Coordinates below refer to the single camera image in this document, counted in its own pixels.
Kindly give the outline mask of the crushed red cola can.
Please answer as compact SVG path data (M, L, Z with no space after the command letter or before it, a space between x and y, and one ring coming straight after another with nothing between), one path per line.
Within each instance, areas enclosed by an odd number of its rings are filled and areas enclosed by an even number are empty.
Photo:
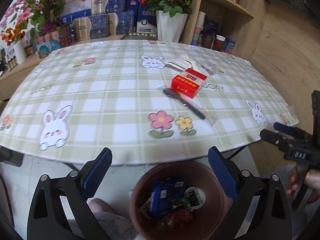
M158 228L163 231L179 229L189 224L193 220L193 214L187 209L179 209L165 216L158 224Z

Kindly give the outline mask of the blue coffee box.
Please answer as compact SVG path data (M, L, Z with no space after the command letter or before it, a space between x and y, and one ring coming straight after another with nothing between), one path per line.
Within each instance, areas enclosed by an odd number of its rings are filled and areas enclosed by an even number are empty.
M152 184L150 198L140 208L146 217L160 216L173 209L172 203L184 196L185 180L167 179L156 180Z

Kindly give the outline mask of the white printed pouch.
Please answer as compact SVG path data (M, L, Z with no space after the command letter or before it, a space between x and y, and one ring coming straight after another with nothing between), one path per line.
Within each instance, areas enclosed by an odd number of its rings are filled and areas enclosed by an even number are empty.
M193 68L192 64L184 59L169 59L164 63L167 67L175 69L179 72L183 72L188 68Z

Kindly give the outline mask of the brown round trash bin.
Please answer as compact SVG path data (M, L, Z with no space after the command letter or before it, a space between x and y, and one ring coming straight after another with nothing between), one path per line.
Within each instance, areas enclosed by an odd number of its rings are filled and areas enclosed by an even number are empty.
M198 210L190 210L184 196L172 203L173 209L160 216L146 217L140 208L151 196L152 184L156 180L185 180L185 191L198 187L206 195L206 201ZM130 218L135 229L145 239L209 239L225 217L231 200L224 194L214 172L207 165L196 161L161 164L150 169L136 184L130 201ZM179 229L163 231L159 222L179 209L192 212L193 220Z

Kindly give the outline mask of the red cigarette pack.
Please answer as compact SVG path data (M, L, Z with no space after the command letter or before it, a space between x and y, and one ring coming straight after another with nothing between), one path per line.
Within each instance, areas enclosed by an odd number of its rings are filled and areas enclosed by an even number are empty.
M207 77L192 68L188 68L172 79L170 88L193 99L207 80Z

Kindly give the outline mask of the small blue purple box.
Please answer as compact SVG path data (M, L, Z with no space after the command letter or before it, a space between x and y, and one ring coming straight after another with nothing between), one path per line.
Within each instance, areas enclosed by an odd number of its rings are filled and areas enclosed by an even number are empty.
M222 51L228 54L232 54L234 46L235 41L230 38L226 38L222 46Z

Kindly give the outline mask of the dark brown cup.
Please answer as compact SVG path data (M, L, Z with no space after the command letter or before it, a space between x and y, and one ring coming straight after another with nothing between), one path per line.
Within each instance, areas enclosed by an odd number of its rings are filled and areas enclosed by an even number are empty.
M203 34L201 46L203 48L210 49L212 46L213 39L214 39L214 35Z

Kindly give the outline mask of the white plastic fork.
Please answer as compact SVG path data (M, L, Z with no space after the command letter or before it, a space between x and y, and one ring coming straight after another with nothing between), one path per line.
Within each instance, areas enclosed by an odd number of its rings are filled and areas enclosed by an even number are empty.
M192 59L190 59L187 54L182 54L181 57L182 57L182 59L183 59L184 61L187 61L187 62L189 62L189 63L191 64L191 67L193 68L193 70L195 70L195 71L197 71L197 72L200 72L200 70L199 70L196 62L193 61Z

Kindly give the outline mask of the stack of pastel cups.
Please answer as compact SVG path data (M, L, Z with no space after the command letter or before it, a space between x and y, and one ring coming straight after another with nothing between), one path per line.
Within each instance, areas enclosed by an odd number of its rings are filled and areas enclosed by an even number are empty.
M196 21L196 25L195 25L195 29L194 29L194 33L193 33L193 38L191 41L192 46L196 46L198 43L199 36L200 36L201 30L203 28L205 16L206 16L206 14L202 11L200 11L198 13L198 17L197 17L197 21Z

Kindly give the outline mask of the blue gold box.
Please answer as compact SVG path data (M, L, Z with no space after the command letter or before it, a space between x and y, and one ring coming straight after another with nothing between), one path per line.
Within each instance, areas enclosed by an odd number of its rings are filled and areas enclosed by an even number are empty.
M135 14L132 11L108 13L109 35L126 35L134 32Z
M109 36L107 14L91 15L74 19L73 27L77 41L107 38Z
M123 12L125 0L91 0L91 14L108 14L112 12Z

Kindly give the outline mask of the lower right blue gold box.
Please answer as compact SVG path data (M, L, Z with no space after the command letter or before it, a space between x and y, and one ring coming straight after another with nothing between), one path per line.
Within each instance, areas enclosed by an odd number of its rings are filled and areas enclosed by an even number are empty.
M135 14L132 11L108 13L109 35L126 35L134 32Z

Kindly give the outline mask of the orange flowers white vase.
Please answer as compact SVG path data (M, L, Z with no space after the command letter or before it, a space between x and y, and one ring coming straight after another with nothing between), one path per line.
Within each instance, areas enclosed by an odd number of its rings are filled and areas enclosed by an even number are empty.
M1 32L1 38L6 42L7 46L14 45L14 52L18 64L22 64L27 59L22 42L24 37L25 31L21 29L20 24L15 25L14 29L7 28Z

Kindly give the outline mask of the navy box white label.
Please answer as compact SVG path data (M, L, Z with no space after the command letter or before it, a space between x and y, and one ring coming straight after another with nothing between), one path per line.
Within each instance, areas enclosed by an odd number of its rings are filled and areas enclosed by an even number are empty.
M155 17L142 18L137 21L137 32L138 33L157 33L157 21Z

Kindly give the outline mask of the upper blue gold box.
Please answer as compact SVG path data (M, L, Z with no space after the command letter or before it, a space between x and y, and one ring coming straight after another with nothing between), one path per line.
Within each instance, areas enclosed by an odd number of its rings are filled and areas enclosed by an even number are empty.
M123 12L125 0L91 0L91 14L108 14L112 12Z

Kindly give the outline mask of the pink blossom plant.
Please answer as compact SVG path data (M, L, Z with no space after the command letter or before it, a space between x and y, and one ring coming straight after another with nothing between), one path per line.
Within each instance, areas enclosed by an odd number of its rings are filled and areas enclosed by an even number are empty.
M14 0L1 18L1 32L7 28L14 29L17 24L26 32L31 24L30 36L33 41L36 33L47 34L56 28L65 5L72 1L86 0Z

